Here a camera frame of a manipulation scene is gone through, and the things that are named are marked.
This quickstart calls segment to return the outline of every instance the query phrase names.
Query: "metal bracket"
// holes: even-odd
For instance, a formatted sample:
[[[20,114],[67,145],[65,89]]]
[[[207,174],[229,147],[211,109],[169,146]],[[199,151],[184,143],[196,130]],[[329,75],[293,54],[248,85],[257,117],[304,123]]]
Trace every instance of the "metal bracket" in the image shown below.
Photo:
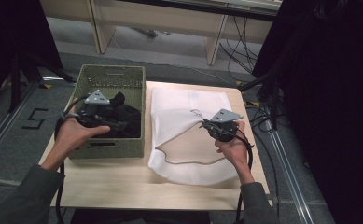
[[[216,113],[213,116],[211,121],[223,123],[223,122],[233,121],[233,120],[242,119],[242,118],[243,118],[243,116],[240,114],[233,113],[226,109],[220,109],[218,111],[218,113]]]
[[[109,100],[100,92],[100,90],[92,93],[85,100],[85,104],[87,105],[109,105]]]

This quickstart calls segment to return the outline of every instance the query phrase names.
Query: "hand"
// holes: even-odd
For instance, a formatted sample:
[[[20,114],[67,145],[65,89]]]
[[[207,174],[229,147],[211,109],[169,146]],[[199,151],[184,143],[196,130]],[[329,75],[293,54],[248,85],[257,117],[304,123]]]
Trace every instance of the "hand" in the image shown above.
[[[66,119],[57,134],[56,142],[52,150],[41,164],[41,167],[47,170],[57,171],[65,158],[75,149],[81,147],[86,140],[94,135],[109,131],[110,127],[108,126],[85,128],[74,118]]]
[[[236,123],[239,129],[237,135],[241,138],[245,138],[244,122],[236,121]],[[247,164],[247,148],[241,140],[234,138],[227,143],[216,140],[215,146],[219,148],[216,152],[223,153],[225,158],[233,164],[242,185],[254,182],[254,178],[251,175],[250,168]]]

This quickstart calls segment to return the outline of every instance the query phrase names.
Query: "desk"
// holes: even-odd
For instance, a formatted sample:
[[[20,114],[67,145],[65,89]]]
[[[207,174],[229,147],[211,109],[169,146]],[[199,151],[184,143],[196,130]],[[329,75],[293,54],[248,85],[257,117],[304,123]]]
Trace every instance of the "desk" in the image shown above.
[[[147,167],[152,142],[150,102],[154,87],[222,91],[228,95],[232,110],[244,116],[245,135],[255,145],[241,93],[236,89],[164,82],[147,82],[145,113],[145,156],[132,159],[65,160],[62,206],[125,209],[235,210],[240,193],[237,178],[214,186],[188,186],[169,183]],[[41,159],[53,146],[53,138]],[[268,186],[257,148],[253,148],[252,168],[256,181]]]
[[[229,1],[229,0],[194,0],[176,1],[182,8],[170,5],[166,7],[153,6],[151,1],[114,0],[40,0],[47,17],[86,21],[91,23],[98,53],[105,50],[116,30],[116,26],[136,27],[150,30],[162,30],[186,35],[205,36],[208,64],[214,64],[220,39],[239,40],[239,32],[233,17],[227,15],[201,12],[186,8],[188,2],[199,4],[202,9],[216,7],[218,10],[239,8],[238,15],[247,16],[252,7],[259,1]],[[280,3],[271,0],[260,0],[265,3],[268,17],[276,14]],[[244,18],[236,19],[240,31],[244,27]],[[271,29],[272,22],[259,19],[248,19],[246,23],[246,42],[262,44]]]

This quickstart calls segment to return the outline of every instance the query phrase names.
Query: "black cable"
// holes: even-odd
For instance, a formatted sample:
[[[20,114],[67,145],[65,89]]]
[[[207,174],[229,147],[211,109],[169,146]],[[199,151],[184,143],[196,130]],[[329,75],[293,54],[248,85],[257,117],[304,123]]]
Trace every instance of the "black cable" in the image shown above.
[[[266,119],[264,119],[264,120],[261,120],[260,122],[259,122],[259,124],[258,124],[258,128],[259,128],[259,130],[261,131],[261,132],[263,132],[263,133],[269,133],[269,132],[271,132],[272,130],[273,130],[273,128],[270,128],[270,129],[262,129],[262,127],[261,127],[261,125],[263,124],[263,123],[265,123],[266,121],[268,121],[268,120],[271,120],[271,118],[266,118]]]
[[[246,34],[245,34],[245,26],[247,25],[247,18],[244,18],[244,29],[242,30],[242,32],[240,33],[240,29],[239,29],[239,26],[237,25],[237,21],[236,21],[236,18],[233,17],[233,20],[234,20],[234,23],[236,25],[236,29],[237,29],[237,33],[239,34],[239,39],[240,41],[242,41],[243,43],[243,46],[244,46],[244,50],[245,50],[245,53],[247,55],[247,60],[248,60],[248,63],[250,64],[250,68],[251,70],[254,70],[254,64],[252,63],[251,61],[251,56],[249,55],[248,51],[251,52],[256,58],[258,57],[256,54],[254,54],[248,47],[247,47],[247,44],[245,43],[245,38],[246,38]]]
[[[230,45],[230,42],[229,42],[229,40],[227,39],[227,44],[228,44],[228,47],[230,48],[230,49],[236,49],[236,48],[234,48],[234,47],[232,47],[231,45]],[[235,53],[237,53],[237,54],[239,54],[239,55],[241,55],[241,56],[244,56],[244,57],[248,57],[248,55],[246,55],[246,54],[243,54],[243,53],[241,53],[241,52],[239,52],[239,51],[237,51],[237,50],[235,50],[234,51]]]
[[[248,167],[252,168],[252,165],[253,165],[253,151],[252,151],[252,147],[251,147],[251,144],[246,140],[247,137],[245,137],[244,133],[242,131],[240,131],[239,129],[237,130],[238,132],[240,132],[244,138],[240,137],[239,135],[237,134],[233,134],[233,133],[229,133],[227,131],[222,131],[223,133],[226,133],[226,134],[229,134],[229,135],[232,135],[233,137],[239,139],[240,141],[242,141],[245,145],[245,148],[247,150],[247,153],[248,153]],[[237,210],[236,210],[236,222],[240,219],[240,215],[241,215],[241,212],[242,212],[242,202],[243,202],[243,195],[242,193],[240,193],[239,195],[239,200],[237,202]]]
[[[219,46],[225,51],[225,53],[230,57],[230,59],[233,59],[236,63],[238,63],[245,71],[247,71],[248,73],[251,73],[251,69],[248,68],[245,64],[243,64],[242,62],[240,62],[239,59],[235,58],[232,54],[230,54],[227,50],[225,50],[225,48],[222,46],[222,44],[220,43]]]
[[[246,107],[246,109],[256,109],[257,110],[257,113],[254,115],[252,120],[256,120],[256,119],[259,119],[259,118],[262,118],[262,117],[266,117],[265,121],[269,119],[268,114],[261,108],[262,106],[263,106],[263,104],[261,104],[260,107],[252,107],[252,106],[247,106]],[[258,112],[261,112],[263,115],[256,118]],[[253,135],[255,135],[256,138],[259,140],[259,142],[263,145],[263,147],[265,149],[265,152],[268,155],[269,162],[271,163],[271,167],[272,167],[272,170],[273,170],[274,187],[275,187],[276,197],[277,197],[277,200],[278,200],[278,203],[277,203],[277,216],[280,217],[280,199],[279,199],[279,187],[278,187],[277,172],[276,172],[276,169],[274,167],[274,162],[273,162],[272,156],[269,153],[269,149],[264,144],[263,140],[260,138],[260,136],[257,134],[257,132],[254,131],[255,126],[256,125],[252,125],[251,131],[253,132]]]
[[[263,145],[263,147],[265,148],[266,154],[268,155],[269,158],[269,162],[271,163],[272,166],[272,170],[273,170],[273,177],[274,177],[274,189],[276,192],[276,198],[278,200],[277,202],[277,216],[280,217],[280,199],[279,199],[279,186],[278,186],[278,178],[277,178],[277,173],[276,173],[276,169],[274,168],[274,162],[272,159],[271,154],[269,153],[269,149],[266,147],[266,145],[263,143],[262,139],[260,138],[260,136],[254,131],[254,129],[251,129],[251,131],[253,132],[253,134],[256,136],[256,138],[259,140],[259,142]]]
[[[64,162],[62,162],[62,165],[60,166],[60,173],[64,175]],[[58,219],[58,223],[60,224],[64,224],[62,212],[60,210],[60,202],[62,200],[63,187],[64,187],[64,182],[62,182],[62,184],[59,186],[58,194],[56,197],[56,208],[55,208],[56,217]]]
[[[83,97],[79,97],[77,98],[75,101],[73,101],[63,112],[63,115],[61,117],[61,119],[58,119],[58,123],[56,124],[56,128],[55,128],[55,141],[57,138],[57,133],[59,132],[58,129],[60,129],[60,127],[62,126],[63,122],[66,119],[67,114],[70,112],[70,110],[74,107],[74,105],[76,105],[79,101],[84,100],[88,98],[87,96],[83,96]],[[60,173],[62,175],[65,174],[65,168],[64,168],[64,162],[62,162],[61,166],[60,166]],[[61,212],[61,207],[60,207],[60,203],[62,200],[62,194],[63,194],[63,187],[64,187],[64,182],[62,182],[62,184],[59,186],[58,189],[58,194],[56,196],[56,207],[55,207],[55,211],[56,211],[56,217],[58,219],[58,223],[60,224],[64,224],[63,221],[63,216],[62,216],[62,212]]]

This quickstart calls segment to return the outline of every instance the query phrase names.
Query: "cable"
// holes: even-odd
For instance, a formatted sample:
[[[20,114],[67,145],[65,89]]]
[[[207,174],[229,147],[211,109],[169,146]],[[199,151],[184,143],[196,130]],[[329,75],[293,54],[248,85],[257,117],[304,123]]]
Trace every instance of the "cable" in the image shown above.
[[[257,113],[254,115],[253,119],[250,120],[250,122],[253,124],[254,120],[257,120],[259,118],[266,118],[265,121],[269,118],[268,114],[262,110],[263,104],[261,104],[259,107],[252,107],[252,106],[247,106],[246,109],[256,109]],[[258,114],[258,112],[263,113],[263,115],[259,116],[256,118],[256,115]],[[259,142],[263,145],[266,154],[268,155],[269,158],[269,162],[271,164],[272,167],[272,171],[273,171],[273,178],[274,178],[274,188],[275,188],[275,194],[276,194],[276,198],[278,200],[277,203],[277,216],[280,217],[280,199],[279,199],[279,187],[278,187],[278,176],[277,176],[277,172],[276,169],[274,167],[274,162],[272,159],[271,154],[269,153],[269,149],[267,148],[267,146],[264,144],[263,140],[261,139],[261,137],[257,134],[257,132],[254,131],[255,125],[252,125],[252,129],[251,131],[253,132],[253,135],[256,136],[256,138],[259,140]]]
[[[244,46],[244,50],[245,53],[247,55],[247,60],[248,63],[250,64],[250,68],[252,68],[251,70],[254,70],[254,64],[252,63],[251,57],[249,55],[248,52],[251,52],[256,58],[258,57],[256,54],[254,54],[248,47],[247,44],[245,43],[245,39],[246,39],[246,34],[245,34],[245,26],[247,25],[247,18],[244,18],[244,29],[242,30],[242,32],[240,33],[240,29],[239,26],[237,25],[237,21],[236,21],[236,17],[233,17],[233,21],[234,24],[236,25],[236,29],[237,29],[237,33],[239,34],[240,37],[240,41],[242,41],[243,46]]]
[[[176,67],[176,68],[186,68],[186,69],[190,69],[192,71],[195,71],[197,73],[200,73],[202,75],[205,75],[205,76],[208,76],[208,77],[214,77],[214,78],[217,78],[227,84],[230,84],[232,86],[235,86],[235,83],[230,83],[228,82],[227,80],[223,79],[222,77],[216,77],[214,75],[211,75],[211,74],[207,74],[207,73],[204,73],[202,71],[199,71],[198,69],[196,68],[193,68],[193,67],[188,67],[188,66],[182,66],[182,65],[175,65],[175,64],[165,64],[165,63],[149,63],[149,62],[145,62],[145,61],[136,61],[136,60],[133,60],[133,59],[130,59],[128,56],[126,56],[126,53],[123,51],[123,48],[121,48],[118,43],[115,41],[114,38],[111,38],[111,42],[113,42],[117,48],[122,52],[122,56],[128,60],[128,61],[131,61],[131,62],[134,62],[134,63],[148,63],[148,64],[153,64],[153,65],[165,65],[165,66],[172,66],[172,67]]]
[[[259,142],[263,145],[263,147],[265,148],[266,154],[268,155],[269,158],[269,162],[271,163],[272,166],[272,170],[273,170],[273,178],[274,178],[274,190],[276,192],[276,198],[278,200],[277,203],[277,216],[280,217],[280,199],[279,199],[279,187],[278,187],[278,178],[277,178],[277,173],[276,173],[276,169],[274,169],[274,163],[273,163],[273,159],[272,156],[269,154],[269,149],[266,147],[266,145],[263,143],[262,139],[260,138],[260,136],[254,131],[254,129],[251,129],[251,131],[253,132],[253,134],[256,136],[256,138],[259,140]]]
[[[66,116],[67,114],[70,112],[70,110],[74,107],[74,105],[76,105],[79,101],[81,100],[84,100],[88,98],[88,96],[83,96],[83,97],[79,97],[77,98],[75,101],[73,101],[65,110],[64,112],[62,113],[61,115],[61,118],[58,119],[57,123],[56,123],[56,128],[55,128],[55,141],[56,141],[56,138],[57,138],[57,134],[59,132],[59,129],[60,127],[62,126],[63,122],[65,121],[66,119]],[[62,175],[65,174],[65,168],[64,168],[64,162],[62,162],[61,166],[60,166],[60,173]],[[56,207],[55,207],[55,211],[56,211],[56,217],[58,219],[58,223],[60,224],[64,224],[64,221],[63,221],[63,216],[62,216],[62,212],[61,212],[61,207],[60,207],[60,203],[61,203],[61,200],[62,200],[62,194],[63,194],[63,187],[64,187],[64,182],[62,182],[62,184],[59,186],[59,189],[58,189],[58,194],[57,194],[57,197],[56,197]]]
[[[235,52],[237,52],[237,47],[239,46],[239,44],[240,44],[240,42],[242,42],[243,43],[243,37],[242,36],[240,36],[240,33],[239,33],[239,41],[237,42],[237,45],[236,45],[236,47],[233,49],[233,48],[231,48],[232,49],[232,54],[230,55],[230,57],[235,61],[235,62],[237,62],[239,65],[241,65],[249,74],[251,74],[252,72],[251,72],[251,64],[250,64],[250,67],[249,68],[247,68],[243,63],[241,63],[239,60],[237,60],[234,56],[233,56],[233,54],[235,53]]]
[[[245,137],[244,133],[242,131],[240,131],[239,129],[237,130],[237,132],[240,132],[244,138],[240,137],[237,134],[234,133],[230,133],[228,131],[225,131],[221,128],[219,128],[217,125],[215,125],[214,123],[211,122],[202,122],[202,127],[207,128],[207,130],[211,129],[216,129],[218,131],[218,133],[225,133],[227,135],[231,135],[234,138],[237,138],[238,140],[242,141],[245,145],[245,149],[247,150],[248,153],[248,167],[251,169],[252,165],[253,165],[253,151],[252,151],[252,146],[251,144],[248,142],[247,137]],[[236,222],[239,221],[240,219],[240,214],[242,211],[242,202],[243,202],[243,195],[242,193],[240,193],[239,195],[239,200],[237,203],[237,210],[236,210]]]
[[[229,42],[229,40],[228,40],[228,39],[227,39],[227,44],[228,44],[228,47],[229,47],[230,49],[236,49],[236,48],[237,48],[237,46],[236,46],[236,48],[233,48],[233,47],[230,45],[230,42]],[[248,57],[249,57],[249,55],[243,54],[243,53],[241,53],[241,52],[239,52],[239,51],[237,51],[237,50],[235,50],[234,52],[235,52],[235,53],[237,53],[237,54],[239,54],[239,55],[241,55],[241,56],[244,56],[244,57],[246,57],[246,58],[248,58]]]
[[[230,54],[220,43],[219,46],[225,51],[225,53],[230,57],[230,59],[233,59],[236,63],[238,63],[245,71],[247,71],[249,74],[251,74],[251,69],[245,66],[242,62],[240,62],[239,59],[235,58],[232,54]]]
[[[60,166],[60,173],[62,175],[64,175],[64,162],[62,162],[62,165]],[[60,224],[64,224],[62,212],[60,210],[60,202],[62,200],[63,187],[64,187],[64,182],[62,182],[62,184],[59,186],[58,194],[57,194],[57,197],[56,197],[56,208],[55,208],[56,217],[58,219],[58,223],[60,223]]]
[[[262,107],[263,107],[263,106],[265,106],[265,105],[264,105],[264,104],[261,104],[259,107],[255,107],[255,106],[246,106],[246,107],[245,107],[245,109],[256,109],[256,110],[257,110],[257,112],[255,113],[255,115],[254,115],[253,119],[249,120],[249,121],[250,121],[250,123],[251,123],[251,127],[252,127],[252,128],[258,127],[258,128],[259,128],[259,130],[260,130],[260,131],[262,131],[263,133],[268,133],[268,132],[270,132],[270,131],[272,130],[272,128],[270,128],[270,130],[268,130],[268,129],[262,129],[261,125],[262,125],[263,123],[265,123],[267,120],[270,120],[270,119],[271,119],[271,117],[269,116],[269,114],[268,114],[268,113],[266,113],[266,112],[262,109]],[[263,115],[261,115],[261,116],[257,117],[257,113],[258,113],[258,112],[262,113]],[[279,117],[282,117],[282,116],[285,116],[285,115],[286,115],[286,114],[277,114],[275,117],[276,117],[276,118],[279,118]],[[255,122],[256,120],[261,119],[261,118],[264,118],[264,119],[260,120],[260,121],[259,121],[258,123],[256,123],[256,124],[254,124],[254,122]],[[283,123],[279,122],[278,120],[277,120],[276,122],[277,122],[277,123],[279,123],[279,124],[280,124],[280,125],[282,125],[282,126],[287,127],[285,124],[283,124]]]

